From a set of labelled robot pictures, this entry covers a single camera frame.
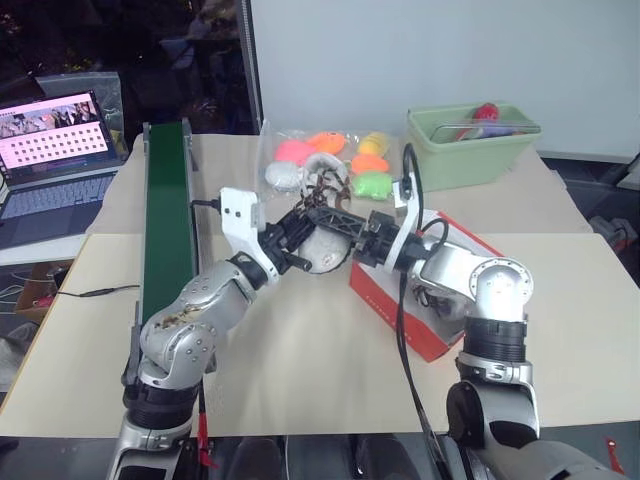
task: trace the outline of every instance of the laptop screen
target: laptop screen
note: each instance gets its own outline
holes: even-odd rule
[[[0,109],[0,171],[8,185],[119,163],[92,92]]]

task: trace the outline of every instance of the orange toy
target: orange toy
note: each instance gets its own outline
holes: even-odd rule
[[[360,154],[353,157],[351,170],[353,173],[388,172],[389,163],[378,155]]]
[[[321,132],[314,135],[307,143],[319,152],[330,153],[335,155],[344,147],[346,143],[344,135],[338,132]]]

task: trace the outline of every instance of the green conveyor belt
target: green conveyor belt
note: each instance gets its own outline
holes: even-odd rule
[[[142,324],[195,275],[181,123],[149,131]]]

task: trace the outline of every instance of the red box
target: red box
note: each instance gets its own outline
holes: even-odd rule
[[[448,241],[471,250],[477,255],[503,256],[457,222],[441,212],[424,211],[424,223],[442,217],[449,222]],[[442,234],[442,225],[434,225],[429,233]],[[371,308],[395,329],[398,309],[398,285],[400,273],[389,274],[382,265],[372,268],[353,262],[349,285]],[[432,362],[449,351],[463,334],[464,320],[439,319],[432,309],[422,306],[408,289],[404,299],[404,322],[407,343],[427,362]]]

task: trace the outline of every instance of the green toy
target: green toy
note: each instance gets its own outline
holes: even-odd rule
[[[374,200],[386,200],[391,194],[392,178],[388,173],[365,172],[352,179],[353,194],[356,197],[369,197]]]

